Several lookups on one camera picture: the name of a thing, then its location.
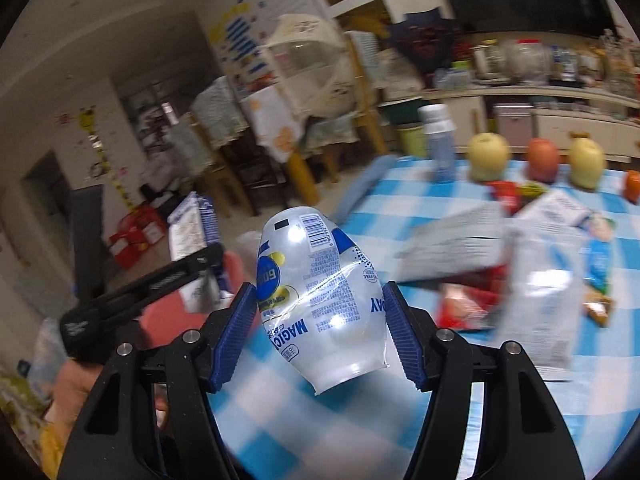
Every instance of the green container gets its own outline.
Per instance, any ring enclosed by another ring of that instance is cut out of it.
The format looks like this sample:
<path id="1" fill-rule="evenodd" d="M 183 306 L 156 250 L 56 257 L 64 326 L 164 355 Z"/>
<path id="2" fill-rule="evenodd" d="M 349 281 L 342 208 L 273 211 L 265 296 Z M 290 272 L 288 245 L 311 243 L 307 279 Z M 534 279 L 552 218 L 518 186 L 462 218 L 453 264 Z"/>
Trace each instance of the green container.
<path id="1" fill-rule="evenodd" d="M 422 130 L 422 123 L 402 124 L 396 129 L 402 143 L 402 150 L 407 155 L 427 158 L 427 139 Z"/>

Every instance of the water bottle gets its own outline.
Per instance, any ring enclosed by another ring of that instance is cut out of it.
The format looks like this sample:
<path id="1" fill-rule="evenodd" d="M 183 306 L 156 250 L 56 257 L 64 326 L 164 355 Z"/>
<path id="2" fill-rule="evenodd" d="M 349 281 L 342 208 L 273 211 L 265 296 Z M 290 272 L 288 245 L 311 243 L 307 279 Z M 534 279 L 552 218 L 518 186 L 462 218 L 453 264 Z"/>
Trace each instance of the water bottle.
<path id="1" fill-rule="evenodd" d="M 456 148 L 453 140 L 456 125 L 449 115 L 449 107 L 428 105 L 419 108 L 418 112 L 434 162 L 433 182 L 453 182 L 456 179 Z"/>

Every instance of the yellow apple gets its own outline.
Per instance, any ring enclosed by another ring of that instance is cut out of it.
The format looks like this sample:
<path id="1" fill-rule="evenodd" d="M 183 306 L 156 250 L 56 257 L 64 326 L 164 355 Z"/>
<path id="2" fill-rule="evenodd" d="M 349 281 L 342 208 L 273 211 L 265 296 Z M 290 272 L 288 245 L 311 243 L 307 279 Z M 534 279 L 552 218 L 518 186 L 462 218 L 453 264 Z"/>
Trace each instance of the yellow apple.
<path id="1" fill-rule="evenodd" d="M 584 189 L 597 189 L 602 172 L 607 168 L 602 148 L 591 139 L 574 139 L 569 150 L 571 182 Z"/>
<path id="2" fill-rule="evenodd" d="M 507 139 L 498 134 L 477 134 L 471 138 L 466 154 L 471 165 L 470 176 L 478 182 L 502 180 L 511 160 Z"/>

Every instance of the blue cloth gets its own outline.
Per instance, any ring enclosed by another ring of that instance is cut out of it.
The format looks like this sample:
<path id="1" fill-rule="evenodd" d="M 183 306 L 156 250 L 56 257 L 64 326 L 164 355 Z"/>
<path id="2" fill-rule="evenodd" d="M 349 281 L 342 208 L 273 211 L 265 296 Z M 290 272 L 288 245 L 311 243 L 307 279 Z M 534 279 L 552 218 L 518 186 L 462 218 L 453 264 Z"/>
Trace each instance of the blue cloth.
<path id="1" fill-rule="evenodd" d="M 452 184 L 430 184 L 430 162 L 400 158 L 372 186 L 341 226 L 374 264 L 381 282 L 411 227 L 490 200 L 487 187 L 468 182 L 465 162 Z M 524 164 L 507 179 L 522 182 Z M 640 412 L 640 207 L 620 199 L 623 173 L 606 171 L 599 193 L 558 187 L 616 221 L 611 243 L 608 328 L 584 317 L 572 362 L 574 380 L 547 383 L 577 445 L 587 478 L 609 460 Z M 433 315 L 438 295 L 401 286 L 411 306 Z M 474 343 L 489 340 L 477 333 Z M 415 389 L 387 339 L 390 367 L 314 396 L 313 388 L 258 327 L 242 351 L 233 379 L 211 397 L 223 440 L 257 480 L 399 480 L 408 466 L 430 394 Z M 482 421 L 482 385 L 475 384 L 459 478 L 471 476 Z"/>
<path id="2" fill-rule="evenodd" d="M 341 225 L 347 219 L 349 213 L 353 211 L 367 195 L 369 189 L 396 164 L 396 160 L 398 160 L 398 158 L 395 155 L 382 155 L 369 164 L 349 186 L 349 189 L 336 206 L 331 220 Z"/>

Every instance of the barcode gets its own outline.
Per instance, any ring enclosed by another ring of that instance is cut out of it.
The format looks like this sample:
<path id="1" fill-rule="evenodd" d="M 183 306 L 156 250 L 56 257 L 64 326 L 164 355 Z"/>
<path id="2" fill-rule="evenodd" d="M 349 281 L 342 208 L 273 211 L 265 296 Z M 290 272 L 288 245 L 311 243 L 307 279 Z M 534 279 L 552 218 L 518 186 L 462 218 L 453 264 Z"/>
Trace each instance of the barcode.
<path id="1" fill-rule="evenodd" d="M 331 233 L 324 225 L 320 215 L 302 215 L 300 220 L 302 220 L 302 225 L 305 228 L 306 240 L 309 242 L 309 248 L 311 248 L 312 253 L 334 246 Z"/>

